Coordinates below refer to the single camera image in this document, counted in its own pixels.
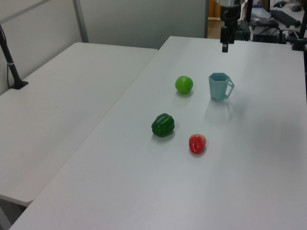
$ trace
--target mug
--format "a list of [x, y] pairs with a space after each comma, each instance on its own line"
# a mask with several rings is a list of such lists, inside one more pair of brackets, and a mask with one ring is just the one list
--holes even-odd
[[[228, 95], [226, 95], [227, 86], [231, 87]], [[222, 101], [224, 98], [228, 98], [234, 89], [234, 83], [224, 73], [213, 73], [209, 76], [209, 87], [211, 100]]]

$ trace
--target white wall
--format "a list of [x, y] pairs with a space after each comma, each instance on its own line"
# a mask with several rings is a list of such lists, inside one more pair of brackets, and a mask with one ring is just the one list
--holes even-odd
[[206, 0], [80, 0], [90, 43], [159, 49], [170, 35], [204, 37]]
[[[21, 79], [81, 41], [72, 0], [48, 1], [1, 26]], [[6, 60], [0, 50], [0, 94], [6, 90]]]

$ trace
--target red tomato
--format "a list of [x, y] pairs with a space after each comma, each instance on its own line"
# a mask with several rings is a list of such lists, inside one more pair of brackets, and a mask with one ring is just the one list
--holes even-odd
[[206, 145], [206, 138], [201, 134], [193, 134], [189, 139], [189, 146], [192, 153], [200, 154]]

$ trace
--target bell pepper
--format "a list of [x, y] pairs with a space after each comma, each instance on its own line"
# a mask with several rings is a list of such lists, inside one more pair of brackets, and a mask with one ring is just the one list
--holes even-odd
[[175, 122], [172, 116], [168, 114], [160, 114], [152, 124], [153, 134], [158, 137], [165, 137], [173, 132]]

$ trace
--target green apple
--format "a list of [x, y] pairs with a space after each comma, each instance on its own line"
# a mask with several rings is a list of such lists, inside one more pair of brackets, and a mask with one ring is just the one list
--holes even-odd
[[193, 81], [187, 76], [180, 76], [175, 83], [175, 87], [179, 93], [187, 94], [193, 87]]

